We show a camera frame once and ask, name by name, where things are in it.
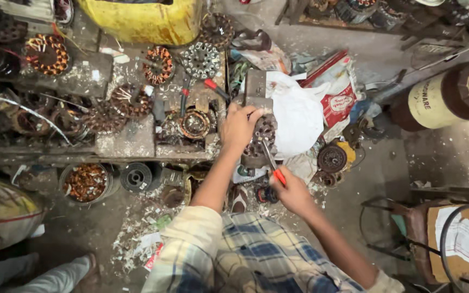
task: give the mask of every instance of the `hand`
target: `hand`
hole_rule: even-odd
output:
[[[235,153],[238,157],[241,156],[253,137],[256,121],[263,114],[263,109],[256,109],[254,106],[242,108],[236,103],[231,103],[220,133],[222,149],[228,153]]]
[[[278,199],[283,206],[291,213],[301,218],[305,218],[312,213],[318,213],[318,207],[310,196],[309,190],[303,180],[294,176],[285,166],[280,166],[279,169],[285,177],[287,186],[284,187],[283,184],[274,177],[271,178],[270,182],[272,187],[277,191]]]

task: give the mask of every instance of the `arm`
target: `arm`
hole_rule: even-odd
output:
[[[284,187],[279,181],[272,186],[287,210],[301,217],[323,246],[330,261],[363,288],[371,288],[379,270],[364,256],[352,248],[341,234],[329,223],[314,203],[302,179],[294,176],[285,166],[280,167],[287,181]]]
[[[254,106],[242,108],[236,103],[229,105],[227,118],[220,133],[222,149],[204,182],[200,184],[190,206],[206,206],[218,213],[222,212],[236,162],[245,146],[251,141],[254,125],[262,115],[263,110],[257,110]]]
[[[142,293],[206,292],[212,280],[213,261],[222,237],[220,212],[238,158],[253,136],[263,110],[232,103],[221,130],[218,160],[185,207],[162,232],[164,249]]]

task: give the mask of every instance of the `shirt sleeve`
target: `shirt sleeve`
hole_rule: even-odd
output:
[[[141,292],[209,291],[222,228],[216,211],[185,207],[161,232],[164,247]]]

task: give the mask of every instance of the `metal bucket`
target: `metal bucket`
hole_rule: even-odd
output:
[[[65,194],[63,185],[65,184],[66,179],[74,171],[74,168],[76,168],[79,165],[81,164],[71,164],[62,171],[61,176],[59,177],[59,186],[58,186],[58,189],[62,195]],[[106,186],[104,187],[103,193],[96,199],[92,201],[88,201],[88,202],[81,202],[77,200],[74,196],[66,195],[65,197],[70,202],[75,203],[77,205],[90,205],[93,203],[100,202],[101,200],[105,199],[106,197],[114,194],[115,192],[117,192],[117,190],[119,190],[121,186],[121,180],[119,178],[121,175],[121,172],[116,167],[113,167],[111,164],[97,164],[96,163],[96,165],[101,167],[101,169],[106,172],[106,177],[105,177]]]

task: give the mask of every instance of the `yellow drum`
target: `yellow drum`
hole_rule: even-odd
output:
[[[173,0],[172,4],[78,1],[97,25],[120,41],[183,45],[199,34],[202,0]]]

